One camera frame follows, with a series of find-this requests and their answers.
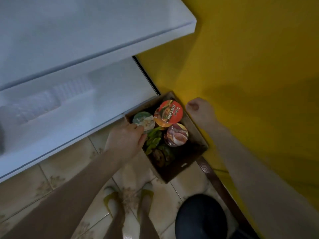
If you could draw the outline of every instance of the yellow wall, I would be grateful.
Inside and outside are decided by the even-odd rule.
[[[209,100],[319,210],[319,0],[183,1],[198,20],[195,34],[138,55],[141,64],[161,92]],[[208,141],[204,157],[239,200]]]

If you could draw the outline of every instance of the slipper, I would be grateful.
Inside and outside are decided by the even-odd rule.
[[[110,208],[108,206],[108,202],[110,201],[110,199],[113,199],[113,200],[117,201],[119,203],[119,205],[120,205],[121,201],[120,201],[120,198],[119,198],[119,193],[117,191],[115,191],[112,187],[106,187],[104,189],[104,194],[105,194],[105,197],[103,199],[104,205],[105,205],[107,211],[110,213],[111,217],[113,218],[111,210],[110,210]]]
[[[142,191],[141,191],[141,198],[140,198],[140,201],[138,204],[138,222],[141,222],[140,214],[141,214],[141,210],[142,210],[142,201],[146,195],[148,195],[151,198],[151,201],[153,201],[153,196],[154,196],[153,185],[150,182],[146,183],[143,186]],[[151,205],[152,205],[152,202],[150,204],[149,209],[147,210],[147,214],[150,213]]]

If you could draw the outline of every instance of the forearm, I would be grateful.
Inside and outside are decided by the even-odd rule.
[[[211,123],[206,131],[266,238],[319,235],[319,214],[303,196],[257,160],[223,125]]]
[[[121,167],[107,151],[74,178],[56,189],[4,238],[69,239],[101,187]]]

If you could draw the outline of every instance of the left hand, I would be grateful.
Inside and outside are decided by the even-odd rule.
[[[132,159],[143,147],[147,134],[144,127],[125,122],[122,126],[111,130],[105,145],[105,150],[112,151],[123,162]]]

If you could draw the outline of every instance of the tile floor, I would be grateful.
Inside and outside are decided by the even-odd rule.
[[[37,207],[50,192],[74,177],[103,151],[108,133],[115,125],[117,122],[2,182],[0,184],[0,238]],[[225,210],[229,227],[228,237],[235,231],[238,226],[236,220],[197,163],[193,163],[170,183],[164,184],[143,163],[144,156],[145,154],[140,152],[105,184],[121,191],[124,198],[130,198],[125,200],[127,214],[123,228],[124,238],[138,238],[139,223],[136,212],[139,191],[149,181],[154,187],[150,219],[161,239],[175,238],[174,223],[177,211],[186,198],[197,193],[214,197]],[[104,237],[112,218],[103,205],[103,188],[88,208],[72,239],[102,239]]]

